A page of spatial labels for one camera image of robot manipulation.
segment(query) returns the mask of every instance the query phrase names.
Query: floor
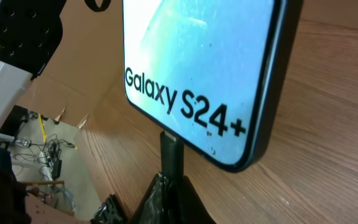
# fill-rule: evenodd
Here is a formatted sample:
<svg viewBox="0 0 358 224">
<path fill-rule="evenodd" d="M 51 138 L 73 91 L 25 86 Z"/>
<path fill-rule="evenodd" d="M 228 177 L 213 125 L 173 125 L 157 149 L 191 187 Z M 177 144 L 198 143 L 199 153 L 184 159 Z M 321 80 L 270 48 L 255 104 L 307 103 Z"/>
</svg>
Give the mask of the floor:
<svg viewBox="0 0 358 224">
<path fill-rule="evenodd" d="M 75 127 L 65 123 L 55 125 L 50 119 L 44 122 L 44 126 L 47 136 L 56 134 L 58 139 L 64 139 L 72 143 L 74 143 L 74 136 L 78 132 Z M 33 143 L 41 144 L 43 141 L 39 121 L 37 119 L 30 120 L 22 127 L 18 137 L 31 139 Z M 36 146 L 32 146 L 30 149 L 36 155 L 40 152 L 39 148 Z M 29 149 L 18 147 L 10 147 L 9 150 L 12 154 L 31 153 Z M 77 149 L 63 148 L 61 159 L 63 163 L 62 173 L 59 180 L 64 180 L 66 188 L 74 195 L 75 217 L 79 220 L 90 220 L 101 205 L 90 179 L 90 174 Z M 18 181 L 44 180 L 44 176 L 40 174 L 38 169 L 13 166 L 13 171 Z"/>
</svg>

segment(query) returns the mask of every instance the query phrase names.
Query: electrical cord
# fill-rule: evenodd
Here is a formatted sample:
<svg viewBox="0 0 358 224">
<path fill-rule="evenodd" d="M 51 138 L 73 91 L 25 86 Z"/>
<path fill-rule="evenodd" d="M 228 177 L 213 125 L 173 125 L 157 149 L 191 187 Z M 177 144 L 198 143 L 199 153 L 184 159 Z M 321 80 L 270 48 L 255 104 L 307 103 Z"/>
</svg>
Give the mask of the electrical cord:
<svg viewBox="0 0 358 224">
<path fill-rule="evenodd" d="M 44 153 L 44 157 L 37 156 L 31 149 L 31 147 L 33 147 L 33 146 L 38 147 L 40 152 Z M 41 169 L 43 167 L 48 167 L 52 171 L 54 168 L 54 164 L 57 161 L 59 161 L 60 156 L 62 155 L 62 148 L 64 148 L 64 147 L 75 148 L 75 145 L 71 142 L 64 140 L 64 139 L 59 139 L 57 134 L 52 134 L 51 136 L 47 137 L 47 141 L 45 144 L 30 143 L 29 146 L 25 146 L 21 142 L 19 142 L 16 144 L 16 147 L 28 149 L 31 152 L 31 154 L 29 154 L 29 153 L 14 154 L 12 157 L 15 160 L 29 161 L 29 162 L 33 162 L 33 163 L 35 163 L 37 161 L 38 163 L 43 165 L 40 167 L 39 173 L 41 175 L 43 175 L 45 178 L 47 178 L 48 180 L 50 180 L 48 176 L 46 176 L 45 174 L 43 174 L 41 172 Z"/>
<path fill-rule="evenodd" d="M 38 170 L 38 172 L 39 172 L 41 175 L 43 175 L 46 179 L 50 180 L 47 175 L 45 175 L 45 174 L 43 174 L 43 173 L 41 172 L 41 169 L 42 169 L 43 167 L 48 167 L 48 165 L 44 165 L 44 166 L 40 167 L 40 169 Z"/>
<path fill-rule="evenodd" d="M 18 173 L 18 174 L 15 174 L 16 177 L 22 173 L 24 167 L 21 166 L 21 168 L 22 168 L 22 169 L 19 171 L 19 173 Z"/>
<path fill-rule="evenodd" d="M 30 117 L 31 120 L 38 119 L 38 113 L 31 111 L 31 112 L 29 113 L 29 117 Z"/>
</svg>

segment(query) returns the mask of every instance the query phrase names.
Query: yellow cable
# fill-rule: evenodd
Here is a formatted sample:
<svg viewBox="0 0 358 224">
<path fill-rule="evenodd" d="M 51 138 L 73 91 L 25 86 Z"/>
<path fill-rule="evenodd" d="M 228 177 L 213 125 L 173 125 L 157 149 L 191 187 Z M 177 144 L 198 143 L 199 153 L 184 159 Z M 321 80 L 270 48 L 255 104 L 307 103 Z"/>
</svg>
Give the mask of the yellow cable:
<svg viewBox="0 0 358 224">
<path fill-rule="evenodd" d="M 40 120 L 42 139 L 44 140 L 44 143 L 47 143 L 47 135 L 45 134 L 44 122 L 42 121 L 41 114 L 38 114 L 38 119 Z"/>
</svg>

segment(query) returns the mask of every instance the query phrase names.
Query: black frame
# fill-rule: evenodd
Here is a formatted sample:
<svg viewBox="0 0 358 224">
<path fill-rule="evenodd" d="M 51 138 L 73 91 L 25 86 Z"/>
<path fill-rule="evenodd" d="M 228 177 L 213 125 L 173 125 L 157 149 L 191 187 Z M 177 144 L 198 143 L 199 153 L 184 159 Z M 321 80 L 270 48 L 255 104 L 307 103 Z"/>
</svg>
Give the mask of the black frame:
<svg viewBox="0 0 358 224">
<path fill-rule="evenodd" d="M 262 64 L 262 71 L 260 74 L 260 80 L 258 84 L 257 94 L 255 96 L 255 105 L 252 112 L 249 138 L 246 140 L 246 148 L 244 154 L 233 165 L 222 164 L 216 159 L 199 149 L 197 146 L 181 137 L 179 134 L 165 126 L 156 118 L 152 117 L 144 110 L 133 104 L 126 94 L 127 100 L 131 106 L 140 111 L 143 115 L 157 123 L 163 129 L 170 133 L 175 133 L 187 146 L 191 147 L 198 154 L 201 154 L 204 158 L 209 160 L 212 164 L 216 165 L 220 169 L 228 172 L 240 172 L 253 163 L 257 162 L 265 154 L 267 146 L 269 144 L 270 134 L 272 132 L 275 114 L 280 100 L 280 94 L 283 87 L 285 74 L 291 55 L 293 41 L 295 39 L 296 29 L 298 27 L 298 21 L 301 14 L 301 8 L 303 0 L 276 0 L 273 7 L 272 21 L 268 32 L 267 47 L 264 53 L 264 62 Z M 278 34 L 277 43 L 275 43 L 275 36 Z M 124 3 L 122 1 L 122 45 L 123 45 L 123 62 L 125 70 L 125 45 L 124 45 Z M 275 54 L 273 55 L 273 47 L 276 46 Z M 270 60 L 273 61 L 272 72 L 270 78 L 268 78 L 266 64 Z"/>
</svg>

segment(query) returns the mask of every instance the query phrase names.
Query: black pegboard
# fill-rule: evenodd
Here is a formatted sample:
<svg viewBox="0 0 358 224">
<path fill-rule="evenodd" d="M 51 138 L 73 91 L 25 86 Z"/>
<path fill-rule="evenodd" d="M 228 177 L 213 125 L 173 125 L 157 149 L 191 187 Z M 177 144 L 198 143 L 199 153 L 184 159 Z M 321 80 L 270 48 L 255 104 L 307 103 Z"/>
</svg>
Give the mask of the black pegboard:
<svg viewBox="0 0 358 224">
<path fill-rule="evenodd" d="M 39 76 L 62 36 L 65 0 L 0 0 L 0 61 Z"/>
</svg>

